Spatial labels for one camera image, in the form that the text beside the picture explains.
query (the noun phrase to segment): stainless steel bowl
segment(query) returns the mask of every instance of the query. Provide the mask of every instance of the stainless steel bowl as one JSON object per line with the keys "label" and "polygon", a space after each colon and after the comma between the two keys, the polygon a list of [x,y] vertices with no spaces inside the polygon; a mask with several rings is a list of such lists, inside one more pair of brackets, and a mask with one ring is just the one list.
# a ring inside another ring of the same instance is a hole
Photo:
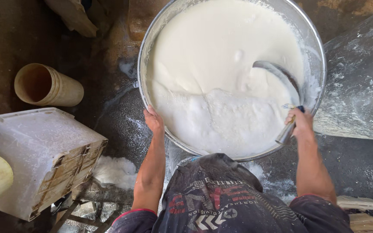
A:
{"label": "stainless steel bowl", "polygon": [[[327,71],[322,40],[320,39],[315,26],[306,13],[304,13],[303,10],[291,0],[260,0],[251,2],[261,2],[269,5],[274,11],[282,16],[296,34],[300,51],[304,58],[303,65],[305,67],[305,83],[302,86],[303,96],[305,97],[304,103],[307,104],[307,107],[312,109],[312,115],[314,115],[319,108],[320,100],[322,98]],[[198,3],[200,3],[200,1],[197,0],[172,0],[158,13],[150,24],[145,37],[143,38],[138,58],[139,90],[145,106],[151,104],[148,87],[146,86],[146,68],[149,61],[149,51],[151,51],[153,47],[153,42],[169,20],[175,17],[178,13],[186,10],[188,7]],[[199,156],[204,155],[193,147],[180,141],[166,127],[165,133],[174,143],[185,151]],[[238,162],[251,161],[256,158],[270,155],[280,150],[282,147],[283,146],[277,144],[263,152],[233,157],[233,159]]]}

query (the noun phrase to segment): metal scoop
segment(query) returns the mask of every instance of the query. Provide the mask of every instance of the metal scoop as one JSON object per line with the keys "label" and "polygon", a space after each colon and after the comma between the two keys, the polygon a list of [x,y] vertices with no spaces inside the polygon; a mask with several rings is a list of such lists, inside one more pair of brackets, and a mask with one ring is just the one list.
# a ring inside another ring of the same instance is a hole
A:
{"label": "metal scoop", "polygon": [[[268,72],[274,74],[289,90],[292,102],[303,105],[303,97],[299,92],[299,87],[297,85],[296,79],[284,67],[269,61],[256,61],[253,63],[253,68],[263,68],[266,69]],[[284,129],[277,136],[276,142],[280,145],[288,145],[290,143],[290,138],[293,134],[295,126],[295,117],[293,117],[292,121],[287,123]]]}

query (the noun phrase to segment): person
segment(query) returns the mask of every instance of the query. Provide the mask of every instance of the person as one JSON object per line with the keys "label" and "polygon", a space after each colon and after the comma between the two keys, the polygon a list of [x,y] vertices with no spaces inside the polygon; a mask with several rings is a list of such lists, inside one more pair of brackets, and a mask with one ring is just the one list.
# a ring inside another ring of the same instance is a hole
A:
{"label": "person", "polygon": [[333,183],[318,152],[309,113],[292,109],[298,143],[297,195],[289,206],[263,193],[259,180],[223,153],[179,165],[162,199],[165,175],[164,123],[152,106],[144,110],[152,141],[139,169],[132,209],[113,223],[112,233],[353,232],[336,205]]}

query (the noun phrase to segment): white liquid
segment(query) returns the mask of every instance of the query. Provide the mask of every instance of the white liquid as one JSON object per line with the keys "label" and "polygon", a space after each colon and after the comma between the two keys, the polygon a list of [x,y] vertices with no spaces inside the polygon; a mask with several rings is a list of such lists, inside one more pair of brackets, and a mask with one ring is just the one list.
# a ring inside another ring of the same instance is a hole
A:
{"label": "white liquid", "polygon": [[147,85],[154,107],[177,138],[231,157],[265,151],[284,127],[290,94],[267,60],[303,83],[295,35],[271,9],[242,0],[209,0],[179,13],[150,53]]}

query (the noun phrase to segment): hand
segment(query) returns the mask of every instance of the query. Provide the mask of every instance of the hand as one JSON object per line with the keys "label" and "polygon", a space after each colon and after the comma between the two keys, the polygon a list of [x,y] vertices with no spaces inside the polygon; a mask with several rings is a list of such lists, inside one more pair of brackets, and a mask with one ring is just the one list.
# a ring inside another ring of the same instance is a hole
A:
{"label": "hand", "polygon": [[314,137],[315,134],[313,132],[313,118],[312,115],[306,111],[302,113],[300,109],[294,108],[289,111],[284,124],[290,122],[293,117],[296,116],[296,128],[293,131],[293,135],[299,139],[304,137]]}
{"label": "hand", "polygon": [[156,113],[152,105],[148,105],[148,110],[143,109],[143,114],[145,115],[145,122],[152,130],[153,134],[165,133],[163,119],[158,113]]}

